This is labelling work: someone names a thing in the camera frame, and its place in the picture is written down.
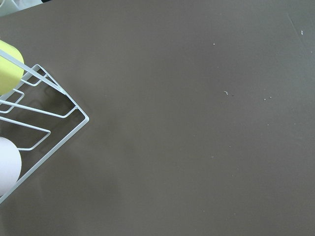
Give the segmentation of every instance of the white cylinder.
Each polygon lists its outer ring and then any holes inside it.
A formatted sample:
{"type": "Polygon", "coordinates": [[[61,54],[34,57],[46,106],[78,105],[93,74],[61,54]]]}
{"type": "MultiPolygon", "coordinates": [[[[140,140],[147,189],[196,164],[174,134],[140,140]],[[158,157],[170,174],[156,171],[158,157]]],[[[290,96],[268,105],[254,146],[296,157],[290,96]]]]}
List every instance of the white cylinder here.
{"type": "Polygon", "coordinates": [[[0,137],[0,196],[18,180],[22,167],[21,155],[10,140],[0,137]]]}

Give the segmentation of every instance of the wire rack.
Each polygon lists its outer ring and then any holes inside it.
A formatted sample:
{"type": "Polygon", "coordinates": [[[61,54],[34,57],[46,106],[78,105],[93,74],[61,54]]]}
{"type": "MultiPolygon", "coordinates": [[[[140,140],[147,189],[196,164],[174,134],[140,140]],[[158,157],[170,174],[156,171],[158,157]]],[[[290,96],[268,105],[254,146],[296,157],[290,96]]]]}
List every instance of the wire rack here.
{"type": "Polygon", "coordinates": [[[2,50],[0,56],[26,71],[12,91],[0,96],[0,136],[12,140],[22,158],[21,175],[0,197],[1,204],[89,117],[43,67],[29,68],[2,50]]]}

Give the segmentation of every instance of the yellow cup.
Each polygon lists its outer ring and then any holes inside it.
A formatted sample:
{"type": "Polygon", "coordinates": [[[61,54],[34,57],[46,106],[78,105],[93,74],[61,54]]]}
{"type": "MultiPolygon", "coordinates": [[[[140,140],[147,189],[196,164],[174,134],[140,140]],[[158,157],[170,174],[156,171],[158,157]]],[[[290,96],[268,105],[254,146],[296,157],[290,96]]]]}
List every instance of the yellow cup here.
{"type": "MultiPolygon", "coordinates": [[[[0,49],[24,63],[21,53],[15,47],[0,40],[0,49]]],[[[20,82],[23,73],[24,70],[22,68],[0,56],[0,95],[15,88],[20,82]]]]}

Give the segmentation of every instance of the table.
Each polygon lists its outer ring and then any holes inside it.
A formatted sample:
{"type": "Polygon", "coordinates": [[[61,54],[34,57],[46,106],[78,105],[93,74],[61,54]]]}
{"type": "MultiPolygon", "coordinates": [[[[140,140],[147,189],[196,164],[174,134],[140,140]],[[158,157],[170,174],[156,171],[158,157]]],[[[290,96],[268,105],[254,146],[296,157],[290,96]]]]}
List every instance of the table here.
{"type": "Polygon", "coordinates": [[[1,18],[90,122],[0,235],[312,236],[311,0],[54,0],[1,18]]]}

